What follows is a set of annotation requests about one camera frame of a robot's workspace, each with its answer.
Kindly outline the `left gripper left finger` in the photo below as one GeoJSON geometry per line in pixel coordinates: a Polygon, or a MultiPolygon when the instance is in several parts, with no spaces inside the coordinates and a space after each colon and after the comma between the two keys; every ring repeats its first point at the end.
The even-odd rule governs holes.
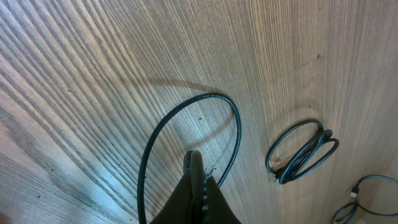
{"type": "Polygon", "coordinates": [[[152,224],[187,224],[191,221],[192,186],[190,174],[184,174],[152,224]]]}

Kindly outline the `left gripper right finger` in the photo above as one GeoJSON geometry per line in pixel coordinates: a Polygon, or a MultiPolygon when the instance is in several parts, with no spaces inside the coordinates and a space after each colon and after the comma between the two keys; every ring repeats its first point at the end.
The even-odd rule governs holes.
{"type": "Polygon", "coordinates": [[[205,176],[203,222],[206,224],[241,224],[230,209],[218,184],[211,174],[205,176]]]}

